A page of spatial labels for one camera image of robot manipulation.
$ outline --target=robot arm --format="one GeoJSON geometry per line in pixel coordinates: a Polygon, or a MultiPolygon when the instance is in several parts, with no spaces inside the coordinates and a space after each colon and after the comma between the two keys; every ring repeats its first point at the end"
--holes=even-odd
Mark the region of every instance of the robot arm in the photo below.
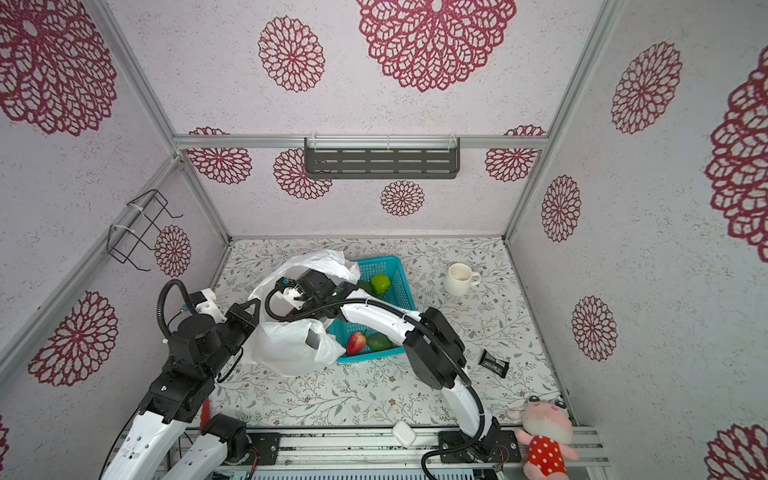
{"type": "MultiPolygon", "coordinates": [[[[158,300],[158,322],[165,326],[169,347],[161,374],[141,400],[120,450],[102,475],[109,480],[153,478],[161,459],[194,420],[214,390],[214,379],[259,324],[260,301],[232,305],[222,315],[210,290],[187,295],[184,284],[171,280],[158,300]],[[191,315],[171,333],[162,309],[172,286],[181,290],[191,315]],[[248,309],[254,306],[254,313],[248,309]]],[[[190,452],[165,476],[171,480],[206,478],[227,459],[239,460],[248,448],[246,424],[225,415],[214,416],[201,430],[190,452]]]]}
{"type": "Polygon", "coordinates": [[[425,312],[404,310],[369,295],[357,285],[336,285],[328,276],[309,270],[295,280],[279,279],[264,299],[267,315],[279,321],[300,318],[342,317],[387,335],[403,345],[413,372],[433,389],[440,390],[456,415],[466,438],[477,438],[468,449],[470,458],[485,459],[495,447],[501,426],[483,409],[466,371],[464,343],[451,324],[434,308],[425,312]],[[287,301],[293,311],[276,315],[273,297],[287,301]]]}
{"type": "MultiPolygon", "coordinates": [[[[210,290],[187,295],[179,280],[171,280],[161,291],[157,320],[170,349],[162,373],[141,400],[125,442],[102,478],[149,480],[165,452],[183,434],[209,394],[221,369],[237,354],[259,324],[260,300],[234,304],[222,315],[210,290]],[[172,286],[179,286],[191,316],[171,333],[162,309],[172,286]],[[248,309],[255,306],[254,313],[248,309]]],[[[336,285],[326,275],[309,270],[296,280],[280,279],[264,299],[266,312],[280,321],[313,316],[334,318],[369,326],[402,344],[416,376],[442,392],[468,438],[470,458],[486,460],[501,431],[498,420],[488,414],[472,389],[466,372],[464,343],[436,309],[424,313],[404,310],[376,299],[357,285],[336,285]],[[293,306],[288,316],[270,308],[273,296],[293,306]]],[[[225,459],[245,456],[249,441],[245,422],[216,415],[202,429],[193,448],[165,476],[167,480],[206,478],[225,459]]],[[[422,459],[441,453],[429,452],[422,459]]]]}
{"type": "MultiPolygon", "coordinates": [[[[381,302],[381,300],[369,295],[363,289],[353,291],[347,298],[360,298],[381,302]]],[[[422,316],[422,313],[417,310],[404,310],[394,305],[390,306],[401,310],[403,315],[408,315],[412,318],[419,318],[422,316]]],[[[451,406],[451,410],[455,413],[458,427],[462,432],[471,437],[478,431],[480,426],[480,411],[478,410],[475,400],[469,393],[468,386],[457,376],[454,376],[455,378],[451,381],[452,385],[450,385],[449,378],[452,375],[450,372],[447,372],[446,374],[445,369],[442,369],[442,372],[440,373],[433,371],[437,370],[437,368],[431,367],[430,364],[437,366],[440,363],[441,358],[439,354],[435,354],[429,346],[419,342],[419,340],[423,341],[423,338],[418,335],[418,332],[414,332],[415,326],[406,322],[402,316],[397,316],[392,312],[383,310],[369,303],[350,303],[342,306],[341,312],[348,321],[369,326],[372,329],[387,335],[393,342],[404,345],[409,359],[411,360],[411,367],[413,367],[416,376],[433,389],[440,390],[445,401],[448,402],[451,406]]],[[[437,324],[436,329],[442,333],[443,337],[448,333],[448,329],[450,329],[450,332],[455,336],[453,328],[438,310],[429,309],[424,315],[429,315],[431,323],[437,324]]],[[[452,340],[455,343],[458,343],[460,345],[460,350],[463,351],[464,344],[458,339],[458,336],[455,336],[452,340]]],[[[463,368],[463,364],[466,363],[463,353],[458,353],[458,355],[461,356],[460,365],[462,365],[463,368]]],[[[482,415],[485,416],[485,424],[480,437],[481,439],[486,437],[494,420],[488,412],[483,412],[482,415]]]]}

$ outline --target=table surface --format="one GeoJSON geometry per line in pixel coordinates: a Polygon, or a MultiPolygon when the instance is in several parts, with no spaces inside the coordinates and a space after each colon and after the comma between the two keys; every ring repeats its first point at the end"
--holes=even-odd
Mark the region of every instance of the table surface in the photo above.
{"type": "MultiPolygon", "coordinates": [[[[499,422],[519,424],[525,399],[559,396],[557,383],[500,238],[240,240],[233,245],[215,288],[223,310],[290,257],[317,250],[343,251],[348,260],[398,256],[416,308],[434,306],[465,344],[469,376],[483,405],[499,422]],[[442,289],[455,262],[482,275],[469,295],[442,289]],[[479,366],[482,350],[510,362],[506,378],[479,366]]],[[[442,395],[419,381],[405,354],[337,363],[295,378],[260,364],[241,364],[210,397],[213,413],[249,425],[455,425],[442,395]]]]}

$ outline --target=stuffed toy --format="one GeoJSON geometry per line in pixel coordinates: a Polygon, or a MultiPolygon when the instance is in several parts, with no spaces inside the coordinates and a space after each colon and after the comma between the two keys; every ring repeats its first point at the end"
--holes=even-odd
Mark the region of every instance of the stuffed toy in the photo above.
{"type": "Polygon", "coordinates": [[[578,454],[566,445],[573,440],[574,430],[565,402],[542,402],[537,396],[529,397],[523,412],[523,428],[515,430],[515,437],[518,443],[528,445],[525,476],[530,480],[568,480],[563,458],[578,460],[578,454]]]}

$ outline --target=red flower pattern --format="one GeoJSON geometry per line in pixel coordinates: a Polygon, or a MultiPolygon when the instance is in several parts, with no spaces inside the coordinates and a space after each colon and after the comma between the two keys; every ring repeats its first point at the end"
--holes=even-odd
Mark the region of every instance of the red flower pattern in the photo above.
{"type": "Polygon", "coordinates": [[[513,0],[357,0],[360,33],[382,73],[402,87],[445,90],[466,81],[504,41],[513,0]]]}
{"type": "Polygon", "coordinates": [[[118,318],[99,292],[85,292],[27,370],[40,383],[73,386],[101,368],[114,348],[118,318]]]}
{"type": "MultiPolygon", "coordinates": [[[[228,135],[218,128],[202,127],[190,135],[228,135]]],[[[190,148],[187,155],[197,171],[220,184],[238,184],[250,175],[250,156],[245,148],[190,148]]]]}
{"type": "Polygon", "coordinates": [[[707,480],[768,478],[768,432],[762,426],[731,425],[707,447],[707,480]]]}
{"type": "Polygon", "coordinates": [[[571,327],[578,348],[586,356],[600,362],[616,348],[616,322],[608,305],[599,298],[586,296],[574,308],[571,327]]]}
{"type": "Polygon", "coordinates": [[[662,41],[640,53],[616,85],[611,108],[616,128],[633,134],[653,124],[672,101],[682,68],[674,44],[662,41]]]}
{"type": "Polygon", "coordinates": [[[419,211],[424,204],[424,190],[411,181],[398,180],[384,187],[382,207],[397,217],[407,217],[419,211]]]}
{"type": "Polygon", "coordinates": [[[181,228],[168,225],[157,235],[154,259],[168,276],[179,276],[190,266],[190,239],[181,228]]]}
{"type": "Polygon", "coordinates": [[[310,27],[295,18],[275,18],[259,38],[259,57],[267,74],[288,91],[307,91],[325,71],[323,47],[310,27]]]}
{"type": "Polygon", "coordinates": [[[710,205],[728,219],[728,234],[757,247],[768,263],[768,47],[757,69],[728,97],[728,112],[710,139],[710,205]]]}
{"type": "Polygon", "coordinates": [[[273,165],[275,179],[280,188],[296,198],[318,198],[330,190],[331,180],[313,180],[306,175],[304,149],[292,148],[281,152],[273,165]]]}
{"type": "MultiPolygon", "coordinates": [[[[541,136],[546,133],[541,127],[520,125],[504,135],[541,136]]],[[[534,148],[493,148],[485,154],[485,169],[496,180],[514,182],[528,176],[537,155],[534,148]]]]}
{"type": "Polygon", "coordinates": [[[581,215],[581,197],[573,178],[561,175],[552,181],[541,203],[541,224],[553,242],[561,242],[574,232],[581,215]]]}
{"type": "Polygon", "coordinates": [[[78,136],[111,116],[117,72],[101,35],[75,0],[4,0],[0,103],[14,121],[78,136]]]}
{"type": "Polygon", "coordinates": [[[2,424],[0,415],[0,472],[2,472],[2,461],[5,460],[5,454],[8,453],[8,429],[2,424]]]}

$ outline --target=plastic bag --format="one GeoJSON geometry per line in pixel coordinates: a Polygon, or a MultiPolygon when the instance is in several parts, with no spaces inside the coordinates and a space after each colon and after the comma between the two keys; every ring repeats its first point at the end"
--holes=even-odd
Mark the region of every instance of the plastic bag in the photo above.
{"type": "MultiPolygon", "coordinates": [[[[334,335],[325,331],[317,319],[296,322],[277,322],[266,314],[264,299],[281,277],[296,279],[307,270],[325,273],[337,285],[343,280],[357,283],[360,267],[344,260],[344,254],[335,250],[323,250],[288,259],[277,270],[259,283],[248,297],[262,301],[259,326],[243,344],[243,362],[263,363],[282,376],[298,376],[336,362],[346,350],[334,335]]],[[[286,315],[292,306],[273,298],[272,310],[286,315]]]]}

